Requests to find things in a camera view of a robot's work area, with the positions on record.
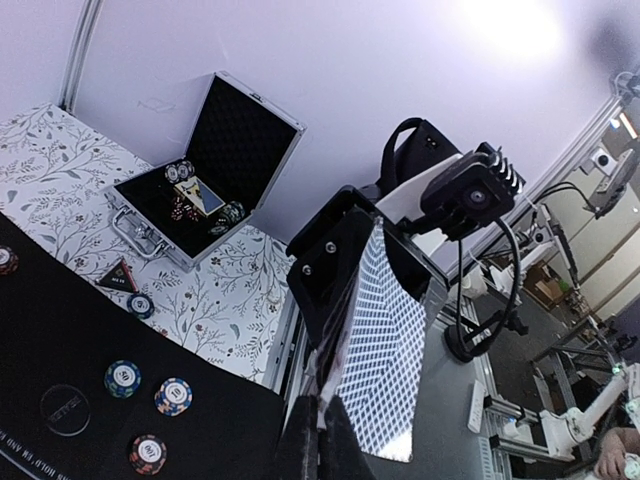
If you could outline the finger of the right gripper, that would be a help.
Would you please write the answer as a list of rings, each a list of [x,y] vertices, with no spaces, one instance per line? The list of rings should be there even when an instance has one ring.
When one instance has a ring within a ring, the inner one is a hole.
[[[364,204],[341,215],[319,212],[287,248],[295,258],[287,283],[314,347],[320,345],[329,316],[359,265],[378,214]]]

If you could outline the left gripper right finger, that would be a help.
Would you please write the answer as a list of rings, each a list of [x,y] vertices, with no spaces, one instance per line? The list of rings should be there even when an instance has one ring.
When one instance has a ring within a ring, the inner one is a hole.
[[[374,479],[340,397],[332,398],[325,413],[325,422],[324,478]]]

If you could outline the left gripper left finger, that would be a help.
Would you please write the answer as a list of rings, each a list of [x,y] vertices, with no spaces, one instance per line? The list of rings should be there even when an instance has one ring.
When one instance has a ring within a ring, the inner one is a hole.
[[[315,396],[296,399],[279,444],[280,479],[316,479],[318,405]]]

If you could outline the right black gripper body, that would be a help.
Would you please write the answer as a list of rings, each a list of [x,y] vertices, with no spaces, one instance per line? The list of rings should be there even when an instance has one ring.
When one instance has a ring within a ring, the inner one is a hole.
[[[375,206],[380,189],[345,186],[294,237],[287,253],[295,258],[287,282],[303,310],[331,310],[359,266],[375,222],[383,227],[383,245],[401,287],[427,310],[446,303],[446,276],[409,235]]]

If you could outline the blue playing card deck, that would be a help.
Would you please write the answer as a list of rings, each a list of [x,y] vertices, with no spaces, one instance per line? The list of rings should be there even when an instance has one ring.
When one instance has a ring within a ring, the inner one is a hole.
[[[317,379],[316,425],[327,429],[339,397],[363,453],[408,463],[428,321],[392,270],[382,219],[367,232],[345,294],[333,317],[336,345],[323,342],[318,355],[329,371]]]

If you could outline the orange chip stack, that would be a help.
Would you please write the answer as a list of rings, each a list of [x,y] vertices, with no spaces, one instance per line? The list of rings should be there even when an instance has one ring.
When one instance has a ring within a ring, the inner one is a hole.
[[[0,275],[6,276],[14,273],[19,266],[18,255],[6,245],[0,246]]]
[[[132,442],[129,463],[140,475],[152,476],[160,472],[167,460],[166,444],[157,436],[145,434]]]

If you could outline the teal poker chip stack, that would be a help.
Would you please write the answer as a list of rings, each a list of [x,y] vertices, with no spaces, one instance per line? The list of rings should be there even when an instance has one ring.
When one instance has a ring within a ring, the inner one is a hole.
[[[141,380],[141,372],[135,363],[117,360],[105,371],[103,383],[111,396],[129,398],[138,390]]]

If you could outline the black dealer button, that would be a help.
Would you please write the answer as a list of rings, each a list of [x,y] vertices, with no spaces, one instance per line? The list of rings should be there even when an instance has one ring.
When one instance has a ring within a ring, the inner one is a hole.
[[[91,408],[86,396],[68,384],[49,387],[41,396],[39,408],[47,428],[62,437],[81,434],[91,420]]]

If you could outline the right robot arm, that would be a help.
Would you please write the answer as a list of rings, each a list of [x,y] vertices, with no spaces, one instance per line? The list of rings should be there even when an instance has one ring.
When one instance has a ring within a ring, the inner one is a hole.
[[[459,153],[431,123],[409,118],[385,144],[379,179],[365,187],[346,185],[309,220],[287,247],[295,258],[287,283],[300,309],[309,343],[318,348],[337,330],[338,307],[346,301],[374,219],[384,218],[384,239],[392,271],[401,286],[420,300],[432,283],[447,284],[437,267],[410,241],[409,207],[383,204],[393,190]]]

